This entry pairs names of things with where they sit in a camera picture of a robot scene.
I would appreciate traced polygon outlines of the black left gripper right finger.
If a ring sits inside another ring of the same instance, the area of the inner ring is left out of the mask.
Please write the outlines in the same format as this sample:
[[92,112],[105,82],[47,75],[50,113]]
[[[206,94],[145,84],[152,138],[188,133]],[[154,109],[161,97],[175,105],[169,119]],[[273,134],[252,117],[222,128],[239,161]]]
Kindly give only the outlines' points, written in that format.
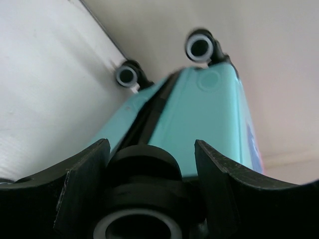
[[316,239],[319,183],[303,185],[255,172],[195,142],[195,160],[212,239]]

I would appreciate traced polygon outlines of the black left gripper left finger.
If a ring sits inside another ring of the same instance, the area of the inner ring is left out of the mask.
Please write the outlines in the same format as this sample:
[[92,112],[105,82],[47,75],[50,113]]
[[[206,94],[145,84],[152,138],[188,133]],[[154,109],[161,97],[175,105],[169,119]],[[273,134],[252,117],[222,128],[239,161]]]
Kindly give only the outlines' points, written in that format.
[[0,186],[2,239],[84,239],[103,171],[107,139],[47,169]]

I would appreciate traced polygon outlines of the pink teal kids suitcase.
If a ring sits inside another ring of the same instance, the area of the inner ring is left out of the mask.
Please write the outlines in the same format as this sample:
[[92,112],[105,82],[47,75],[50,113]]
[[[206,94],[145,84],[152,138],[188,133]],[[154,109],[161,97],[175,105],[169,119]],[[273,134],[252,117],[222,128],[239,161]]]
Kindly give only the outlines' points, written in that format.
[[206,68],[181,68],[159,83],[138,62],[115,71],[118,85],[139,85],[94,141],[106,138],[107,166],[94,239],[205,238],[191,232],[206,220],[194,142],[202,139],[257,172],[263,167],[243,85],[230,57],[206,29],[185,42],[187,57]]

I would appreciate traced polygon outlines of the aluminium rail frame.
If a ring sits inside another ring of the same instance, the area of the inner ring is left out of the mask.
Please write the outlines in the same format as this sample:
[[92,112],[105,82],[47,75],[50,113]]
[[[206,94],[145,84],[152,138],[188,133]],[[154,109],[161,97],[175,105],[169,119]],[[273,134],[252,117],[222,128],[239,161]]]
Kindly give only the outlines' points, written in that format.
[[126,60],[126,56],[114,42],[84,0],[69,0],[73,10],[70,31],[70,46],[78,59],[86,63],[104,64],[116,67]]

